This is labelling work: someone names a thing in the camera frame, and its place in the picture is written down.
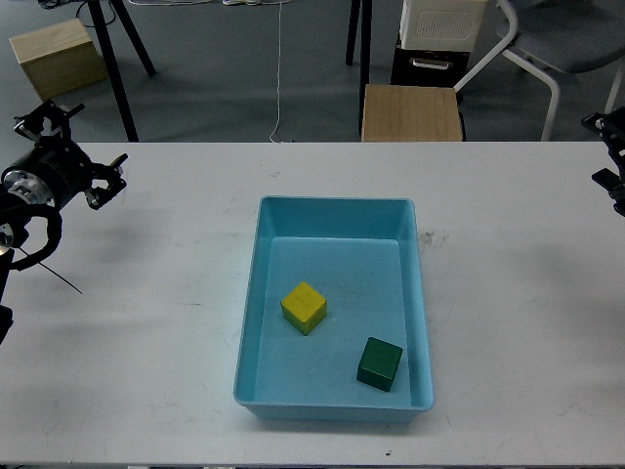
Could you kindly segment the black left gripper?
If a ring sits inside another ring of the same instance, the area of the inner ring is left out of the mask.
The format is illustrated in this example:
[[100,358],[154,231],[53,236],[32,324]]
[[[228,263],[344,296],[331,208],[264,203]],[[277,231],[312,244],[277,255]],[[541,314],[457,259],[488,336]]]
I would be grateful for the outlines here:
[[70,119],[85,106],[60,107],[48,100],[24,116],[15,117],[14,132],[35,144],[1,176],[2,189],[28,204],[63,209],[80,192],[99,210],[127,187],[123,153],[110,164],[92,163],[72,141]]

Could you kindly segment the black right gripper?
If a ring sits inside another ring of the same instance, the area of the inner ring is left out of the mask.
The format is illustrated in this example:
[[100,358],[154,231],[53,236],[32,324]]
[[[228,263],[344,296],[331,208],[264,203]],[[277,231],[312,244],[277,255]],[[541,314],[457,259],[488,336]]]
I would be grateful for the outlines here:
[[596,133],[603,141],[613,141],[609,154],[618,169],[618,175],[603,168],[591,178],[615,200],[614,210],[621,216],[624,215],[624,120],[624,107],[609,113],[593,112],[581,120],[583,127]]

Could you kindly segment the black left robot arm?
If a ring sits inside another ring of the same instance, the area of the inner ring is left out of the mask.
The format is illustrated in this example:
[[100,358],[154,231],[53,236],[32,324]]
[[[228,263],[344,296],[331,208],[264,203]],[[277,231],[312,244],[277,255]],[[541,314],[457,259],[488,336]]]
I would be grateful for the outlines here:
[[[63,235],[61,211],[77,195],[99,210],[126,187],[123,153],[110,164],[92,161],[74,142],[70,119],[84,107],[67,110],[46,101],[18,117],[14,131],[33,143],[32,150],[1,172],[1,287],[9,273],[42,264],[58,248]],[[23,251],[27,226],[35,219],[45,222],[45,243],[38,250]],[[22,257],[15,258],[17,251]]]

